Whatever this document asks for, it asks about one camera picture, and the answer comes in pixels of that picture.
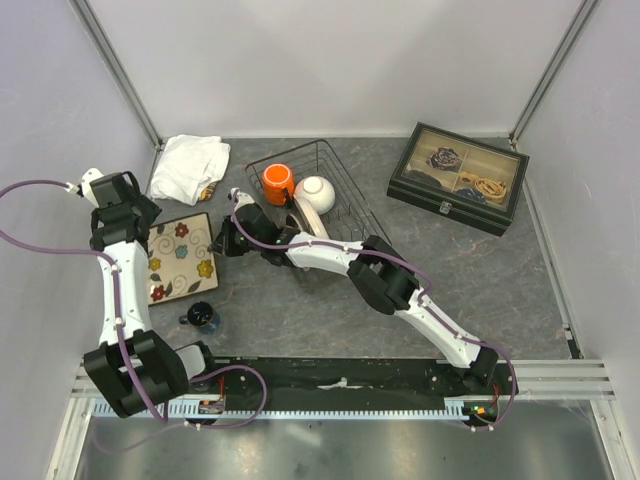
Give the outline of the orange plastic mug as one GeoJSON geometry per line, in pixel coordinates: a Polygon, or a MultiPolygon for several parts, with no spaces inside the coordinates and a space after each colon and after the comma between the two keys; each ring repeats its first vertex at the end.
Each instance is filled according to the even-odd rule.
{"type": "Polygon", "coordinates": [[[295,190],[293,170],[281,163],[271,164],[263,171],[262,183],[266,200],[274,206],[284,206],[295,190]]]}

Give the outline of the square floral plate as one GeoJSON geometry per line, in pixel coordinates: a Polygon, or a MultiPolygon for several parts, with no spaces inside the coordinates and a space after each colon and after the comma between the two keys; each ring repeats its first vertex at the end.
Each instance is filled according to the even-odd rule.
{"type": "Polygon", "coordinates": [[[154,225],[148,242],[148,305],[216,289],[219,280],[209,250],[212,242],[207,213],[154,225]]]}

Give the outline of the blue ringed round plate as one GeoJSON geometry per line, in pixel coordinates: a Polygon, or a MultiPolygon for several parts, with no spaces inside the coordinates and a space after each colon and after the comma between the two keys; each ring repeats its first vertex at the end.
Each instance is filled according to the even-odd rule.
{"type": "Polygon", "coordinates": [[[294,204],[303,217],[308,232],[317,238],[328,240],[329,234],[311,202],[306,198],[295,196],[294,204]]]}

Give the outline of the white ceramic bowl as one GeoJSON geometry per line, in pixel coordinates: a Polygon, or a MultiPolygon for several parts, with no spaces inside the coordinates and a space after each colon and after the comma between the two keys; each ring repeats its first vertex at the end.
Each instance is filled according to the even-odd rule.
{"type": "Polygon", "coordinates": [[[307,200],[319,215],[329,212],[336,201],[333,185],[329,180],[321,176],[303,178],[296,185],[294,197],[307,200]]]}

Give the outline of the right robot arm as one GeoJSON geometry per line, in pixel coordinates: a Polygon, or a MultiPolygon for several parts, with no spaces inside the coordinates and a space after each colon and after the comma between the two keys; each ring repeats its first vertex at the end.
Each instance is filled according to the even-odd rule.
{"type": "Polygon", "coordinates": [[[451,319],[430,298],[418,271],[376,235],[344,242],[274,223],[255,202],[236,202],[209,250],[225,257],[257,251],[278,267],[315,269],[348,278],[373,310],[397,316],[434,344],[467,392],[483,392],[494,381],[499,354],[451,319]]]}

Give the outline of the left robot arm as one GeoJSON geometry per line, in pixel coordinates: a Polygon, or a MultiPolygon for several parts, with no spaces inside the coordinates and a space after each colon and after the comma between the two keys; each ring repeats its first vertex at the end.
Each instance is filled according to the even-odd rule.
{"type": "Polygon", "coordinates": [[[90,247],[103,278],[104,321],[83,357],[89,378],[116,415],[127,418],[186,394],[208,393],[219,369],[201,342],[172,349],[153,329],[148,307],[148,241],[161,210],[130,172],[84,173],[81,194],[94,207],[90,247]]]}

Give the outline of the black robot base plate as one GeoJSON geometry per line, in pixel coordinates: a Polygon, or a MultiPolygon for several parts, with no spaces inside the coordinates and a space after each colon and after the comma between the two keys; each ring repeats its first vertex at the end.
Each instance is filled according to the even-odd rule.
{"type": "Polygon", "coordinates": [[[229,365],[246,366],[262,375],[267,400],[279,393],[361,390],[390,395],[451,398],[466,395],[507,397],[515,389],[504,363],[496,366],[486,386],[463,369],[435,359],[216,357],[210,372],[229,365]]]}

